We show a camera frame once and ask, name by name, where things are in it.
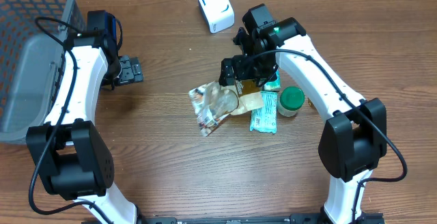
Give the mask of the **green white can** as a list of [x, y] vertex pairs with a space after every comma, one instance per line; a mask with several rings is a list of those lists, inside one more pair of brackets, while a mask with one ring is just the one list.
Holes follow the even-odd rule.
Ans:
[[294, 117], [305, 102], [304, 92], [299, 87], [285, 88], [279, 96], [277, 111], [285, 117]]

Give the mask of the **brown white snack bag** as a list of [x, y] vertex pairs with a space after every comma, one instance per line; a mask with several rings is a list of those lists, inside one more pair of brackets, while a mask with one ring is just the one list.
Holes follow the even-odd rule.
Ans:
[[251, 80], [222, 86], [206, 83], [188, 92], [203, 137], [214, 132], [230, 115], [242, 115], [264, 106], [261, 88]]

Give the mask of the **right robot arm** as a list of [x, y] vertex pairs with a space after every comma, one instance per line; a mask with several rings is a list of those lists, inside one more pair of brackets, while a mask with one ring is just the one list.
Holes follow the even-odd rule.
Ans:
[[293, 17], [275, 20], [264, 4], [242, 17], [234, 44], [241, 55], [224, 59], [219, 83], [242, 89], [261, 85], [282, 69], [316, 108], [324, 129], [318, 146], [330, 174], [328, 199], [319, 214], [293, 214], [291, 223], [383, 223], [381, 214], [361, 210], [366, 181], [386, 155], [386, 108], [349, 87], [322, 59], [304, 27]]

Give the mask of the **mint green tissue pack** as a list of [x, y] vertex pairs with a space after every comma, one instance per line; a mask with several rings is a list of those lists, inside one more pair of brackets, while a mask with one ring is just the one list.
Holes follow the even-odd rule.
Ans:
[[252, 110], [249, 130], [258, 132], [277, 133], [277, 93], [261, 91], [264, 105]]

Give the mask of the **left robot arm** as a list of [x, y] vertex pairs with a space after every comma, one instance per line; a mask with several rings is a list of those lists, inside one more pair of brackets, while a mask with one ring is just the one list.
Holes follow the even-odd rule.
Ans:
[[109, 12], [90, 11], [84, 30], [62, 25], [67, 38], [53, 38], [63, 49], [59, 92], [44, 123], [26, 134], [35, 163], [29, 205], [41, 215], [83, 206], [99, 223], [144, 223], [115, 184], [113, 157], [94, 124], [100, 88], [142, 82], [139, 60], [119, 55], [122, 24]]

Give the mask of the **yellow drink bottle grey cap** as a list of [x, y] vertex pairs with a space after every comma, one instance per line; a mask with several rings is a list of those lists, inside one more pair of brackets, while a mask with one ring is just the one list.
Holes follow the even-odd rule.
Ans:
[[312, 101], [311, 101], [309, 98], [307, 99], [307, 102], [308, 102], [308, 105], [309, 105], [312, 109], [315, 109], [314, 104], [312, 103]]

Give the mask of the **teal white tissue pack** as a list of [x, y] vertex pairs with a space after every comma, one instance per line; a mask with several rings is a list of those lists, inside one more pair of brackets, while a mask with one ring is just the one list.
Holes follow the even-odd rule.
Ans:
[[280, 80], [280, 74], [279, 74], [278, 70], [276, 71], [275, 76], [276, 76], [276, 79], [274, 81], [271, 80], [263, 86], [264, 91], [279, 92], [281, 90], [281, 80]]

